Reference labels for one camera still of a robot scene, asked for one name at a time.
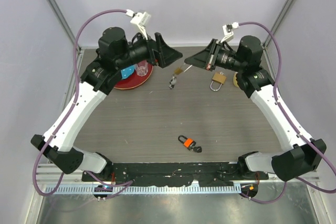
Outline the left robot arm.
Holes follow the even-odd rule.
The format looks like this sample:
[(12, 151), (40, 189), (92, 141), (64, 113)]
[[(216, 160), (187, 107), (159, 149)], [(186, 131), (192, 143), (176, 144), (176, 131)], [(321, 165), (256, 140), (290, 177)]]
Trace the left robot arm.
[(71, 174), (77, 169), (93, 172), (105, 182), (112, 174), (111, 161), (100, 153), (82, 151), (74, 146), (75, 139), (95, 108), (121, 81), (121, 71), (141, 61), (165, 68), (182, 58), (182, 53), (168, 46), (160, 33), (145, 39), (141, 33), (135, 42), (126, 39), (120, 27), (106, 29), (98, 41), (97, 57), (83, 72), (79, 90), (61, 116), (43, 135), (34, 135), (31, 143), (61, 169)]

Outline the orange black padlock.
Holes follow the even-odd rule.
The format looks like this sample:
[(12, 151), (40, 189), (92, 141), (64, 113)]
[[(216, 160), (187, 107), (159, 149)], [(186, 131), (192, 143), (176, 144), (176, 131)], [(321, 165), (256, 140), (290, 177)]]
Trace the orange black padlock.
[(194, 148), (194, 146), (196, 145), (196, 142), (193, 139), (188, 138), (184, 135), (180, 135), (178, 137), (178, 141), (180, 143), (182, 143), (183, 146), (186, 147), (189, 151), (191, 151)]

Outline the panda keychain with keys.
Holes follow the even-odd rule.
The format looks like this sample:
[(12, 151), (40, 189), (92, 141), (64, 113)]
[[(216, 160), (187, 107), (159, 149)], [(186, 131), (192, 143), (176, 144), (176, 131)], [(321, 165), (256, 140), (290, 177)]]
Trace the panda keychain with keys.
[(169, 81), (169, 89), (172, 90), (175, 87), (176, 82), (177, 82), (177, 77), (173, 76)]

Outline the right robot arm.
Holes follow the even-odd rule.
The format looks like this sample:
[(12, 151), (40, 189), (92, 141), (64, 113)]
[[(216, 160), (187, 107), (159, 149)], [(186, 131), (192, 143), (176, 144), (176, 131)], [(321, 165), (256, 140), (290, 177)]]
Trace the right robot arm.
[(184, 62), (209, 71), (221, 67), (236, 72), (239, 88), (261, 110), (280, 142), (282, 153), (251, 152), (239, 157), (239, 177), (250, 179), (256, 172), (268, 172), (287, 182), (315, 170), (321, 162), (317, 152), (325, 153), (327, 146), (304, 130), (281, 96), (274, 94), (275, 82), (260, 65), (262, 55), (260, 40), (248, 35), (240, 40), (237, 50), (226, 49), (212, 39), (204, 50)]

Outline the black keys of orange padlock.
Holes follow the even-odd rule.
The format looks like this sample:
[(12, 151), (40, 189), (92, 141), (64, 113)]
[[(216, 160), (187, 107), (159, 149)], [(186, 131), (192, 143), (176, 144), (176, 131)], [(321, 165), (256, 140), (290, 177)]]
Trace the black keys of orange padlock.
[(192, 151), (195, 153), (201, 153), (202, 152), (202, 148), (200, 146), (194, 146), (192, 148)]

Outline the small brass padlock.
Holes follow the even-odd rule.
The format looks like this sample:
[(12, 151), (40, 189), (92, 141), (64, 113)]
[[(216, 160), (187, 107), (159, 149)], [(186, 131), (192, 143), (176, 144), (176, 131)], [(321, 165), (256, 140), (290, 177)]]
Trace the small brass padlock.
[(174, 74), (175, 76), (178, 76), (178, 75), (180, 75), (180, 74), (182, 74), (182, 73), (187, 72), (188, 69), (190, 69), (192, 66), (193, 66), (193, 65), (189, 65), (189, 64), (185, 64), (185, 63), (184, 63), (184, 64), (182, 64), (181, 66), (179, 66), (178, 68), (176, 68), (176, 69), (174, 70), (173, 74)]

